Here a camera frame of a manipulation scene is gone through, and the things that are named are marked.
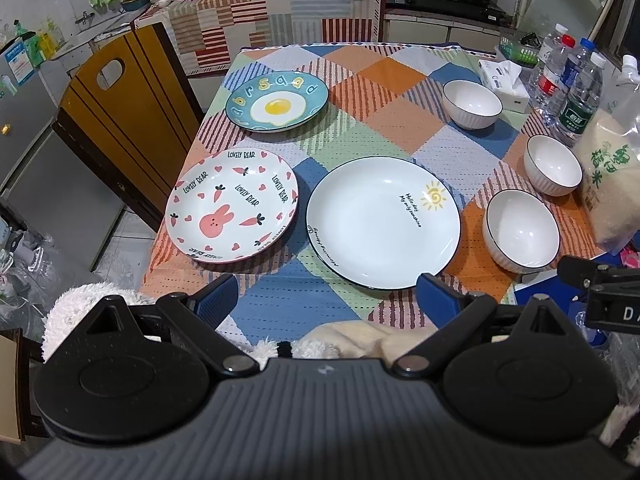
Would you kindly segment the white ribbed bowl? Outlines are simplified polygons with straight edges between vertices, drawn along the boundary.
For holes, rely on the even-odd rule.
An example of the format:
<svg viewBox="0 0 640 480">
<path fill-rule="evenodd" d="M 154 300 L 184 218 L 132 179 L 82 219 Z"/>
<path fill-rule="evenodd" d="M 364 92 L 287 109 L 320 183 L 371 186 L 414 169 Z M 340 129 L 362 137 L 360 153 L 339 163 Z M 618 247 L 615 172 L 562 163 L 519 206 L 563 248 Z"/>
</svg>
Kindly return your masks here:
<svg viewBox="0 0 640 480">
<path fill-rule="evenodd" d="M 552 197 L 570 194 L 582 183 L 582 166 L 573 152 L 550 136 L 532 136 L 524 154 L 528 180 Z"/>
<path fill-rule="evenodd" d="M 452 80 L 442 88 L 442 106 L 450 119 L 465 130 L 483 130 L 502 114 L 503 105 L 494 92 L 482 84 Z"/>
<path fill-rule="evenodd" d="M 544 270 L 560 251 L 560 231 L 551 211 L 521 190 L 503 190 L 492 196 L 482 228 L 491 259 L 512 273 Z"/>
</svg>

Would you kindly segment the pink bunny carrot plate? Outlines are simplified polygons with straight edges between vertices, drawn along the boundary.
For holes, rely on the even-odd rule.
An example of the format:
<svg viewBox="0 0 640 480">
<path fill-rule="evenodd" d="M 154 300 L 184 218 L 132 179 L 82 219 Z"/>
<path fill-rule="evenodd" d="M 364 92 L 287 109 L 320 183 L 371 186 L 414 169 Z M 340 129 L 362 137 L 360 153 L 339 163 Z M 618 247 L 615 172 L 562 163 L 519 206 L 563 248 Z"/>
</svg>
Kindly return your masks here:
<svg viewBox="0 0 640 480">
<path fill-rule="evenodd" d="M 165 210 L 177 249 L 202 263 L 241 261 L 271 246 L 296 214 L 293 168 L 263 148 L 207 156 L 178 179 Z"/>
</svg>

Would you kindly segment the white sun plate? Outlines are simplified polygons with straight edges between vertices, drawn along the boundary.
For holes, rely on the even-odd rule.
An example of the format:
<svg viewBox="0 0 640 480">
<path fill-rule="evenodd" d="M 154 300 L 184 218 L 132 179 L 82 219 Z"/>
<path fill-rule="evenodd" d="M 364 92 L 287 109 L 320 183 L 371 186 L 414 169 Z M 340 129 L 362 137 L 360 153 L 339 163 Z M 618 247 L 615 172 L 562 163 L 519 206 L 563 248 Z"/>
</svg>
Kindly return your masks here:
<svg viewBox="0 0 640 480">
<path fill-rule="evenodd" d="M 347 281 L 379 290 L 414 286 L 444 270 L 459 246 L 459 209 L 421 166 L 363 157 L 334 168 L 306 208 L 311 247 Z"/>
</svg>

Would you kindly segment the blue fried egg plate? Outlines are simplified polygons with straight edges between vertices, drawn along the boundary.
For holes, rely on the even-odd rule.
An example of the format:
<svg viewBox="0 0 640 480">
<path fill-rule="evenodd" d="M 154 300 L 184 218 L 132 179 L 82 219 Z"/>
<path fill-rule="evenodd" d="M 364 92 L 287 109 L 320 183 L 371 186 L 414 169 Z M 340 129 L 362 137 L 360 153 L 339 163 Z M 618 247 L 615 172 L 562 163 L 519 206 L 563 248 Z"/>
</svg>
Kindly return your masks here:
<svg viewBox="0 0 640 480">
<path fill-rule="evenodd" d="M 224 111 L 232 124 L 258 133 L 283 132 L 314 119 L 329 101 L 329 88 L 317 76 L 280 70 L 243 82 Z"/>
</svg>

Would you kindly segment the white fluffy cloth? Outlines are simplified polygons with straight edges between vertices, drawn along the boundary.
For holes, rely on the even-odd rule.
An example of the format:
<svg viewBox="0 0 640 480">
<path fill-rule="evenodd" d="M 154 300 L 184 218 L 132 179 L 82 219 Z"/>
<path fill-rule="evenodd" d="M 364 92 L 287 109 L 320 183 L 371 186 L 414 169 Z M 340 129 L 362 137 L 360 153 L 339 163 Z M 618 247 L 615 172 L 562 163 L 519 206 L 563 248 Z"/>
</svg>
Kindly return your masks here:
<svg viewBox="0 0 640 480">
<path fill-rule="evenodd" d="M 155 310 L 155 299 L 133 289 L 99 282 L 73 287 L 55 300 L 43 321 L 41 353 L 50 359 L 65 338 L 91 309 L 106 296 L 119 296 L 140 312 Z M 437 332 L 432 322 L 414 330 L 376 324 L 369 321 L 343 321 L 322 324 L 303 337 L 290 342 L 294 359 L 381 359 L 387 365 Z M 252 344 L 241 334 L 235 320 L 228 315 L 216 329 L 223 336 L 264 367 L 271 358 L 285 356 L 285 340 L 264 338 Z"/>
</svg>

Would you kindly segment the bag of rice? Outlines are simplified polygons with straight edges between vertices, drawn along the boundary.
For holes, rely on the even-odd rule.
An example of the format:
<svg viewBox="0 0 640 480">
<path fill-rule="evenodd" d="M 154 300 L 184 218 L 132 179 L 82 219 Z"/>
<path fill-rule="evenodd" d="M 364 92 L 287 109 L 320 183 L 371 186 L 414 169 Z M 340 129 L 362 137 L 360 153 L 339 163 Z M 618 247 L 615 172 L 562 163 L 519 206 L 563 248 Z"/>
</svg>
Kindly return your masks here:
<svg viewBox="0 0 640 480">
<path fill-rule="evenodd" d="M 632 55 L 623 57 L 573 152 L 594 240 L 617 254 L 639 231 L 639 70 Z"/>
</svg>

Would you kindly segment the patchwork tablecloth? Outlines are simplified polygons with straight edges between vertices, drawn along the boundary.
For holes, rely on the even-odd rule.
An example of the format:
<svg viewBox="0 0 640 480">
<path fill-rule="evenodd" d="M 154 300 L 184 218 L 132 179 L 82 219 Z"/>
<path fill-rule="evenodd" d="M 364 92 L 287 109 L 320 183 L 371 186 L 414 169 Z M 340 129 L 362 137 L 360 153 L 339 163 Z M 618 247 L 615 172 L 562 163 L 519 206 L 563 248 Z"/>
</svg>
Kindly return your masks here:
<svg viewBox="0 0 640 480">
<path fill-rule="evenodd" d="M 186 166 L 227 148 L 278 154 L 294 169 L 306 202 L 335 167 L 367 156 L 390 156 L 420 165 L 448 188 L 461 216 L 461 240 L 444 281 L 457 289 L 512 294 L 516 278 L 494 263 L 480 228 L 484 209 L 505 188 L 528 190 L 523 156 L 532 136 L 544 132 L 530 113 L 504 112 L 492 127 L 465 131 L 442 107 L 442 87 L 475 80 L 478 56 L 454 47 L 411 44 L 312 44 L 245 50 L 230 70 L 198 130 Z M 230 93 L 256 76 L 300 70 L 326 82 L 322 116 L 295 130 L 258 136 L 235 126 L 224 112 Z M 362 318 L 413 330 L 430 325 L 410 289 L 372 290 L 343 280 L 309 245 L 302 214 L 276 244 L 228 266 L 239 283 L 232 314 L 238 341 L 294 340 L 318 325 Z"/>
</svg>

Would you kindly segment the green label water bottle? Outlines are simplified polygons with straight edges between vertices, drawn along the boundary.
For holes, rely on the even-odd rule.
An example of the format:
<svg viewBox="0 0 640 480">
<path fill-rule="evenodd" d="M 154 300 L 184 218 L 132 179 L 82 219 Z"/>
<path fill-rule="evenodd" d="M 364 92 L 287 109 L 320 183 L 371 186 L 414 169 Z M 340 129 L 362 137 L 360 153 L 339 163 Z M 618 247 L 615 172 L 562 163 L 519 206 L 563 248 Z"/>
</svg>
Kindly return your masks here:
<svg viewBox="0 0 640 480">
<path fill-rule="evenodd" d="M 555 136 L 567 146 L 582 137 L 596 112 L 602 96 L 603 69 L 606 58 L 592 52 L 589 61 L 577 74 L 555 121 Z"/>
</svg>

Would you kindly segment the grey cabinet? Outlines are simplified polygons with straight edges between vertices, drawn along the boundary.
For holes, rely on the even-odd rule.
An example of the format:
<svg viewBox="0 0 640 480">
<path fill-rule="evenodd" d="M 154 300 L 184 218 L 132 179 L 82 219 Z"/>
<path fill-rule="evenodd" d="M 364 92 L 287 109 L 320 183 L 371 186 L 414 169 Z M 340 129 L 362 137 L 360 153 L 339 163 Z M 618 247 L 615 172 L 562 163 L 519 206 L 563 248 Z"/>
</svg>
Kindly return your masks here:
<svg viewBox="0 0 640 480">
<path fill-rule="evenodd" d="M 22 40 L 1 49 L 1 205 L 93 270 L 122 201 L 53 130 L 58 104 Z"/>
</svg>

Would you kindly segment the wooden chair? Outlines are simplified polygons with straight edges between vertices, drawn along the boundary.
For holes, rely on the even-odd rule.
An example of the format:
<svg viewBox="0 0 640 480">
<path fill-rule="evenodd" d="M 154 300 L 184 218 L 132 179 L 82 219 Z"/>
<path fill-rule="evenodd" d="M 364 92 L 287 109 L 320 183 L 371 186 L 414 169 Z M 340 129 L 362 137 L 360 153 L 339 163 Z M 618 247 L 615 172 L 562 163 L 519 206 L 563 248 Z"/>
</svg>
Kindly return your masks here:
<svg viewBox="0 0 640 480">
<path fill-rule="evenodd" d="M 67 86 L 54 131 L 152 230 L 204 119 L 165 27 L 109 42 Z"/>
</svg>

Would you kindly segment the blue label water bottle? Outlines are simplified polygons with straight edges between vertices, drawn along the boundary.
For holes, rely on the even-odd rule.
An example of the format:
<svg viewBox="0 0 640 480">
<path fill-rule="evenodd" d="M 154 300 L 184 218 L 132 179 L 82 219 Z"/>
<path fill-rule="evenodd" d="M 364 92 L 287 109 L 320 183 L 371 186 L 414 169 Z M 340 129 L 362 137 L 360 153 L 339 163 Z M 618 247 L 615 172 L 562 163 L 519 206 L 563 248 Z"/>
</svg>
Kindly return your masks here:
<svg viewBox="0 0 640 480">
<path fill-rule="evenodd" d="M 577 75 L 589 61 L 591 53 L 596 50 L 596 45 L 588 38 L 582 38 L 577 47 L 574 47 L 567 55 L 562 73 L 562 84 L 565 91 L 570 90 Z"/>
</svg>

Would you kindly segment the red label water bottle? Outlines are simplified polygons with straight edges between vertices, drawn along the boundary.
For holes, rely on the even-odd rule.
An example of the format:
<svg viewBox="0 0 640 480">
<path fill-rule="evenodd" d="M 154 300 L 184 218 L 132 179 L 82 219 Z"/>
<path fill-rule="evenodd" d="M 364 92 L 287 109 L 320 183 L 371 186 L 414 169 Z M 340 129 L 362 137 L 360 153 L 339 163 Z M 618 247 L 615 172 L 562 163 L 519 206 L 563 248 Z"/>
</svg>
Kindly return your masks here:
<svg viewBox="0 0 640 480">
<path fill-rule="evenodd" d="M 554 114 L 551 109 L 553 97 L 562 86 L 562 75 L 570 51 L 575 47 L 575 38 L 562 34 L 552 41 L 551 49 L 542 58 L 539 74 L 534 78 L 532 109 L 540 116 L 546 127 L 550 127 Z"/>
</svg>

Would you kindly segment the white tissue pack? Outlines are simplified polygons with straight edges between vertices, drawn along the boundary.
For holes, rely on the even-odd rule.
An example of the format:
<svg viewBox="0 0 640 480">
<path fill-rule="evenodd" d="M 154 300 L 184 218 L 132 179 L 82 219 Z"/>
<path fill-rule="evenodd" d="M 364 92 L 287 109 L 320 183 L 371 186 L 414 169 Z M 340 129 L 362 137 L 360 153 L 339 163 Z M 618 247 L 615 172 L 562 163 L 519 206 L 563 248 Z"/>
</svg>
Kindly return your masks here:
<svg viewBox="0 0 640 480">
<path fill-rule="evenodd" d="M 511 61 L 480 60 L 478 73 L 484 87 L 498 96 L 505 110 L 524 113 L 529 94 L 521 81 L 521 66 Z"/>
</svg>

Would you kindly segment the green plastic basket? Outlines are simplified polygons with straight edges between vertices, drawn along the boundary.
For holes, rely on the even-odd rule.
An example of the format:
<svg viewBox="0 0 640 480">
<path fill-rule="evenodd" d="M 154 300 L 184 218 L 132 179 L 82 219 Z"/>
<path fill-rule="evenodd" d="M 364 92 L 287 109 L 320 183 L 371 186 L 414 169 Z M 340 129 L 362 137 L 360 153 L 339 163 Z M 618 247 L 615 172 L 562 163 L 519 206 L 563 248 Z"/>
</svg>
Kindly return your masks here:
<svg viewBox="0 0 640 480">
<path fill-rule="evenodd" d="M 537 65 L 540 48 L 541 42 L 534 32 L 520 39 L 501 37 L 498 43 L 498 49 L 506 60 L 529 68 Z"/>
</svg>

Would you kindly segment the striped counter cloth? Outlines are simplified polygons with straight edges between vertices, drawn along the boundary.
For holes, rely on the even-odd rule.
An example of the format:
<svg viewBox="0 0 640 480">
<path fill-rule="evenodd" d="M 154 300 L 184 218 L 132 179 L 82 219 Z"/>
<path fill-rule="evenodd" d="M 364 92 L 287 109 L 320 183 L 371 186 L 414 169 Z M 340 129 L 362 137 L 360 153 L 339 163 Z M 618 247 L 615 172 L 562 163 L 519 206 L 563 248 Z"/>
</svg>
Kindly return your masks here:
<svg viewBox="0 0 640 480">
<path fill-rule="evenodd" d="M 161 24 L 188 76 L 228 70 L 244 48 L 371 42 L 384 0 L 171 0 L 134 21 Z"/>
</svg>

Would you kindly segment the black gas stove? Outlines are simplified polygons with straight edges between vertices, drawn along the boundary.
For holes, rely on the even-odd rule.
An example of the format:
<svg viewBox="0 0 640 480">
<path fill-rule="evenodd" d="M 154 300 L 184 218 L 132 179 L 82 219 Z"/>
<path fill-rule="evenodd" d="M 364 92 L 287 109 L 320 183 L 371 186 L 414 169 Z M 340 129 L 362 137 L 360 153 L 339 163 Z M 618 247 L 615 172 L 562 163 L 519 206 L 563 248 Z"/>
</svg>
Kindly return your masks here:
<svg viewBox="0 0 640 480">
<path fill-rule="evenodd" d="M 386 0 L 386 9 L 442 14 L 488 24 L 511 26 L 513 18 L 491 0 Z"/>
</svg>

